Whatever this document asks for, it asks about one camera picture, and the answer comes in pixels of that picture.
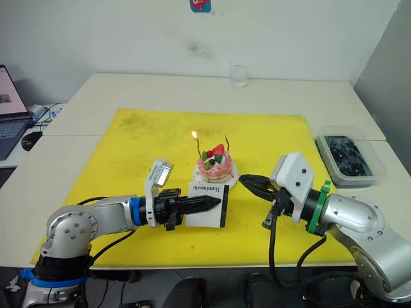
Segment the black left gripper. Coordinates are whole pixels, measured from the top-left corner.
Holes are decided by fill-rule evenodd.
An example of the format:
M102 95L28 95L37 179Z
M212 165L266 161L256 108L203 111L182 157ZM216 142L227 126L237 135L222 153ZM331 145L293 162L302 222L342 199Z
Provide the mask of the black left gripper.
M162 190L154 198L154 216L158 224L164 225L166 231L175 230L182 224L185 214L195 214L213 209L221 199L213 196L180 197L181 189Z

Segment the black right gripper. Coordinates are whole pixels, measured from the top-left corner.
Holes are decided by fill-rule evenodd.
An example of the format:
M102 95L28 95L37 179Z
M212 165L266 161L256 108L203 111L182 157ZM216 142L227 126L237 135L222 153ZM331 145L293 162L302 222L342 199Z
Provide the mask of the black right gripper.
M270 179L262 175L241 175L239 181L252 194L272 203L262 222L264 228L270 228L275 218L281 216L283 212L286 212L286 216L291 215L293 210L293 203L290 201L291 194L284 187L277 190L271 184Z

